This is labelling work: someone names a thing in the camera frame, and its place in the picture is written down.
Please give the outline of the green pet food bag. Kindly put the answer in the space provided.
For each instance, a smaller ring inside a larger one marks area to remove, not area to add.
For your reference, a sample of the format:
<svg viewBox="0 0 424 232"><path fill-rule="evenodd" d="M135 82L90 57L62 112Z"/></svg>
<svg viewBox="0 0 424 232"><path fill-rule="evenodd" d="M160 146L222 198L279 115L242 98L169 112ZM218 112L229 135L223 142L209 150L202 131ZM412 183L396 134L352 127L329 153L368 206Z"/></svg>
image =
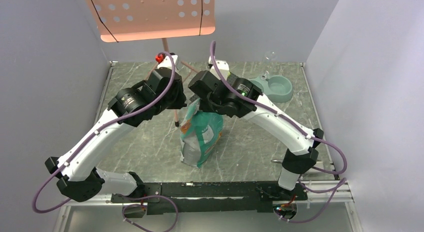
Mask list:
<svg viewBox="0 0 424 232"><path fill-rule="evenodd" d="M200 168L222 136L223 116L200 110L201 100L195 99L188 106L180 125L180 161Z"/></svg>

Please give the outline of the metal food scoop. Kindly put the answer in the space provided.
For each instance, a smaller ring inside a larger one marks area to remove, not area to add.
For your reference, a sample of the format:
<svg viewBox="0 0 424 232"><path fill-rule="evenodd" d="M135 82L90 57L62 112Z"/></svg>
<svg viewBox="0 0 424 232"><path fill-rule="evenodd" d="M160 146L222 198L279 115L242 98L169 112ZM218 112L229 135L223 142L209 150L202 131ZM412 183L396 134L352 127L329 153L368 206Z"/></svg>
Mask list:
<svg viewBox="0 0 424 232"><path fill-rule="evenodd" d="M283 160L282 159L272 159L271 162L276 163L276 164L281 164L283 162ZM324 169L324 163L320 160L318 160L314 166L316 168L319 168L319 169L322 169L322 170ZM319 173L319 172L320 171L318 171L315 168L310 168L306 173L307 174L316 174L316 173Z"/></svg>

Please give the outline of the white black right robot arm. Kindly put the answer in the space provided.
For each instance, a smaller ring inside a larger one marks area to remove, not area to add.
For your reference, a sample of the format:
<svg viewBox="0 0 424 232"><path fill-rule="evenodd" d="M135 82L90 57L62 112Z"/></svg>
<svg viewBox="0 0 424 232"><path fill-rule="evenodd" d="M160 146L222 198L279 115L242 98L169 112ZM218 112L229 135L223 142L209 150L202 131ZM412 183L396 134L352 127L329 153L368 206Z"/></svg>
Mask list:
<svg viewBox="0 0 424 232"><path fill-rule="evenodd" d="M321 139L323 131L292 120L248 79L236 77L223 82L212 72L203 70L189 82L188 88L199 97L201 111L247 120L287 147L278 177L281 188L292 191L300 176L317 163L319 142L313 138Z"/></svg>

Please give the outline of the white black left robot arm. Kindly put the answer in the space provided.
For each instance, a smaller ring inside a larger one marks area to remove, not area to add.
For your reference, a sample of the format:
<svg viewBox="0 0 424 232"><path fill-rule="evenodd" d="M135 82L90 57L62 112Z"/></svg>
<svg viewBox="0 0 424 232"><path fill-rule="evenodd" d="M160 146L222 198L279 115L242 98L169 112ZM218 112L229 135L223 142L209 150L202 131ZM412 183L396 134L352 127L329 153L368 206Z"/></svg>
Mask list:
<svg viewBox="0 0 424 232"><path fill-rule="evenodd" d="M147 80L118 91L93 128L69 152L49 157L45 166L56 174L60 193L76 202L98 194L120 194L131 199L145 196L146 186L135 172L116 173L97 164L121 138L164 110L186 107L183 79L170 68L155 69Z"/></svg>

